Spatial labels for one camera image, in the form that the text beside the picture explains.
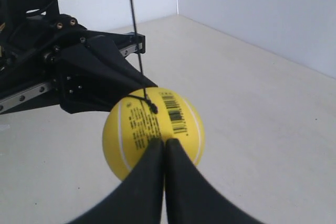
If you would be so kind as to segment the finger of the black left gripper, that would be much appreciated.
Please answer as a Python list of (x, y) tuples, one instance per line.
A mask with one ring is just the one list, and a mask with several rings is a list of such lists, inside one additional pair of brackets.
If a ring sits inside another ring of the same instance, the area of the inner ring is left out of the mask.
[(109, 112), (130, 93), (157, 86), (102, 35), (62, 50), (56, 76), (59, 105), (70, 114)]

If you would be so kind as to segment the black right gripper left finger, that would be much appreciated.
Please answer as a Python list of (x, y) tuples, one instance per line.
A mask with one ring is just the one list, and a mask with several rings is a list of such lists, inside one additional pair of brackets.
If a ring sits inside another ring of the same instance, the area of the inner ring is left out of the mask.
[(164, 143), (155, 138), (125, 180), (70, 223), (160, 223), (163, 180)]

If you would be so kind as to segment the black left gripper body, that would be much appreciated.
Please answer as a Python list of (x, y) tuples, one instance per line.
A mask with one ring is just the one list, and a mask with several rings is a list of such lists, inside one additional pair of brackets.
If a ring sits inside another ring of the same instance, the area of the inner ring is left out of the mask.
[(145, 37), (87, 29), (61, 14), (57, 0), (1, 0), (1, 114), (59, 105), (56, 64), (62, 50), (95, 36), (122, 55), (145, 52)]

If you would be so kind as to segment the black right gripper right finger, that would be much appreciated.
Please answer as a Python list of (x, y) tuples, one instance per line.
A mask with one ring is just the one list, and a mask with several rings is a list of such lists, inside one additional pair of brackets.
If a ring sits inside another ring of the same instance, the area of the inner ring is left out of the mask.
[(221, 195), (176, 138), (165, 145), (165, 190), (169, 223), (262, 223)]

